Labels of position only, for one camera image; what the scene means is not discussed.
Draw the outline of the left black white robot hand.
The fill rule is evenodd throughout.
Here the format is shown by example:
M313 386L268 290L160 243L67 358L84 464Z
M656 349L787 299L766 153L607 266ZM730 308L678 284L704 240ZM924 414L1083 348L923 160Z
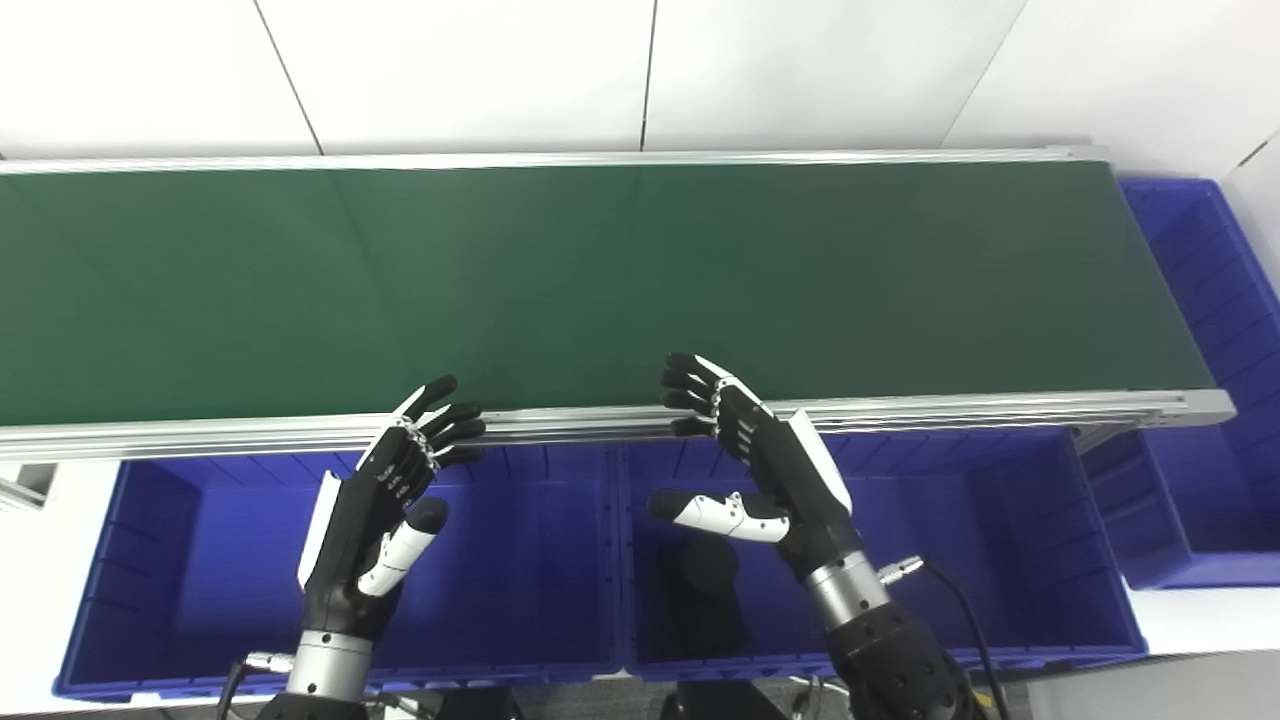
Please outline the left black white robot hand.
M486 430L476 404L457 404L454 375L413 391L381 424L346 478L326 474L330 502L319 509L323 537L303 575L303 632L381 642L408 571L451 515L428 493L447 468L475 462L468 441Z

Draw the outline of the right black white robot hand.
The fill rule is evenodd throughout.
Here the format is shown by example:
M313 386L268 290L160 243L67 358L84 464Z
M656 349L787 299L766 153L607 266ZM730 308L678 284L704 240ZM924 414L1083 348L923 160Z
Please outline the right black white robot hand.
M696 354L671 354L660 383L663 405L686 411L672 432L712 438L748 469L756 492L655 489L646 503L652 516L773 544L797 582L864 550L851 496L804 411L778 416L736 375Z

